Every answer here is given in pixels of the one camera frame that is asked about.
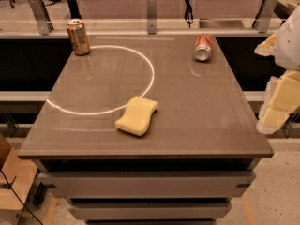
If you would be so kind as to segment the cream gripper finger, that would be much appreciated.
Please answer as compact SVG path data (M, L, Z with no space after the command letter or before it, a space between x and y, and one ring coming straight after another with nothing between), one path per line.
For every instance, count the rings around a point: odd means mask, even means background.
M275 43L278 33L275 32L267 40L259 44L254 52L261 56L273 56L275 54Z
M256 129L262 134L273 134L299 107L300 72L288 70L279 78L271 77L266 85Z

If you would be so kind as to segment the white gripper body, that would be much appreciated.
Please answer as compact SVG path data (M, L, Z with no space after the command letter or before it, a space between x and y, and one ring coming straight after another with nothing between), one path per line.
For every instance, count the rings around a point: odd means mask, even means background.
M300 6L278 30L275 62L285 69L300 69Z

